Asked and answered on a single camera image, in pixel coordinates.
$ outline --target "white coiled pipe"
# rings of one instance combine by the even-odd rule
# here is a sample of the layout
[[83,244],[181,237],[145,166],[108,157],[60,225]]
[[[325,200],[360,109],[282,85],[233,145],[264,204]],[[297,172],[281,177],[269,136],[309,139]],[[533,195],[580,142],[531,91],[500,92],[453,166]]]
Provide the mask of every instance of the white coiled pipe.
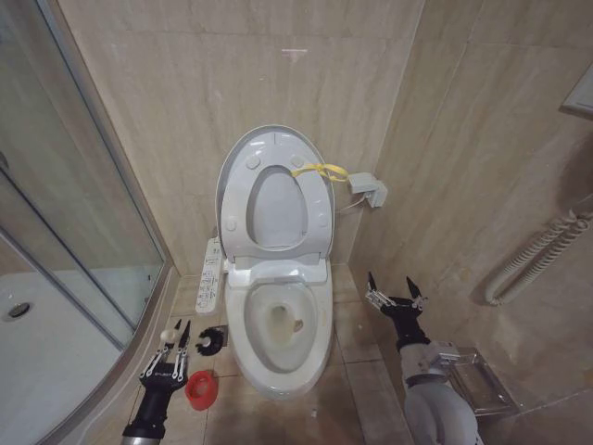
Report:
[[[590,227],[593,212],[574,216],[572,211],[554,220],[549,229],[536,241],[510,260],[486,285],[486,301],[493,306],[513,301],[527,286],[533,283],[573,242]],[[539,259],[528,264],[537,255]],[[517,271],[523,270],[500,293],[498,290]]]

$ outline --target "shower drain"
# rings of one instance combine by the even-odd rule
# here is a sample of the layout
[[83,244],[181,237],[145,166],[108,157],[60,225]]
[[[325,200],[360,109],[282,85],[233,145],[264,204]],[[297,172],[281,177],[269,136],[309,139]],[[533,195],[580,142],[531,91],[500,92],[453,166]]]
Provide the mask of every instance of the shower drain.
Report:
[[31,309],[30,303],[19,303],[15,304],[10,311],[8,311],[8,317],[13,320],[16,320],[22,317],[25,313],[27,313]]

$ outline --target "shower enclosure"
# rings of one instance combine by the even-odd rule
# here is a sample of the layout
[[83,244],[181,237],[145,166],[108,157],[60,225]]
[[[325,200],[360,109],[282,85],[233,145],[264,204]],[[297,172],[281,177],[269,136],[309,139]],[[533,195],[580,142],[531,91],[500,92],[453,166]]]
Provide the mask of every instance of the shower enclosure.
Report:
[[166,259],[49,19],[41,2],[0,0],[0,443],[12,445],[43,439],[106,377]]

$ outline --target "toilet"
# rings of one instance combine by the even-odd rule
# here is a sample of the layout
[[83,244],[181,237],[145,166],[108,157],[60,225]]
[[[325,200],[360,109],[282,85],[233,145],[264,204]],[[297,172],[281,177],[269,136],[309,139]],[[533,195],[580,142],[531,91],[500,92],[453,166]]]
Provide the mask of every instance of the toilet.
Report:
[[224,161],[216,194],[226,257],[223,295],[233,354],[263,395],[305,394],[332,339],[334,190],[301,133],[268,125],[245,134]]

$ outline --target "yellow cable tie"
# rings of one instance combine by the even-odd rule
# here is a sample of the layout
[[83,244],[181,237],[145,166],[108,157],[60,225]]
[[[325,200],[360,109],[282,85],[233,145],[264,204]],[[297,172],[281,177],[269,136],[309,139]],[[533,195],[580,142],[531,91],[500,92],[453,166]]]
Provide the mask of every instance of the yellow cable tie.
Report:
[[334,164],[305,164],[303,168],[292,170],[293,178],[304,172],[317,172],[324,178],[337,183],[344,183],[348,179],[348,172]]

